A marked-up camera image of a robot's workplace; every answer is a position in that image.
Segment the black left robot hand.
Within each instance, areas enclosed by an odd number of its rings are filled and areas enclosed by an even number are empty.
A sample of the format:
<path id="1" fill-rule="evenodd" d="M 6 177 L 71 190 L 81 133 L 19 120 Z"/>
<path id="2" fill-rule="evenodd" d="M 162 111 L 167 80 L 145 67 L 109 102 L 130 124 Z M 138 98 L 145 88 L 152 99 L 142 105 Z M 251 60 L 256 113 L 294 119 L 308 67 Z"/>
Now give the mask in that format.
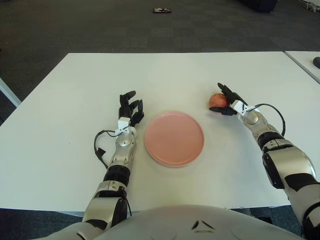
<path id="1" fill-rule="evenodd" d="M 144 118 L 143 100 L 135 100 L 129 103 L 130 99 L 136 95 L 136 91 L 132 90 L 119 96 L 120 108 L 118 118 L 128 118 L 129 126 L 135 127 Z"/>

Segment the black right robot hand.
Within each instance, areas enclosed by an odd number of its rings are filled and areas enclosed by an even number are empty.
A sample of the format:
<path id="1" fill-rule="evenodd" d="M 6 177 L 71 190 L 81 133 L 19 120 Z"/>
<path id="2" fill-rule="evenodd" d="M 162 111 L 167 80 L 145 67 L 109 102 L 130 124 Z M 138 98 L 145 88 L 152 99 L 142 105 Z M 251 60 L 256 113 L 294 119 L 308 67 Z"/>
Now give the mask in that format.
<path id="1" fill-rule="evenodd" d="M 209 110 L 226 116 L 243 113 L 248 104 L 225 84 L 218 83 L 217 85 L 222 93 L 216 93 L 210 97 Z"/>

